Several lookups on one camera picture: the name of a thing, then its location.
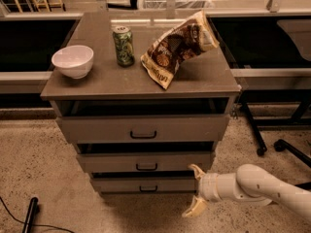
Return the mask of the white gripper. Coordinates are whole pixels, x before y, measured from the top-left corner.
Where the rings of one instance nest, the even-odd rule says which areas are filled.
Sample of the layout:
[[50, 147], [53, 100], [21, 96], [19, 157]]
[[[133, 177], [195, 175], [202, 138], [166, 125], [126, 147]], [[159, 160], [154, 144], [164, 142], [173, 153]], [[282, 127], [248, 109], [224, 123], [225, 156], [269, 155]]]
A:
[[207, 201], [220, 202], [221, 197], [217, 189], [216, 173], [205, 173], [196, 164], [190, 164], [194, 177], [198, 180], [198, 195], [193, 196], [190, 206], [182, 213], [182, 217], [196, 217], [201, 215], [207, 208]]

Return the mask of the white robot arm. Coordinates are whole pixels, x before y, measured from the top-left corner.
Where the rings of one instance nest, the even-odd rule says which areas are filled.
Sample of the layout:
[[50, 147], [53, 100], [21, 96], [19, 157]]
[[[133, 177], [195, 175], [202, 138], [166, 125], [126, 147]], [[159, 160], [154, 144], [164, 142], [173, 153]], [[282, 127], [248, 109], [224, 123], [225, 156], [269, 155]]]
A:
[[197, 193], [182, 217], [199, 216], [209, 202], [231, 199], [260, 206], [276, 202], [311, 221], [311, 192], [285, 183], [257, 165], [244, 164], [230, 174], [205, 173], [195, 164], [189, 168], [197, 180]]

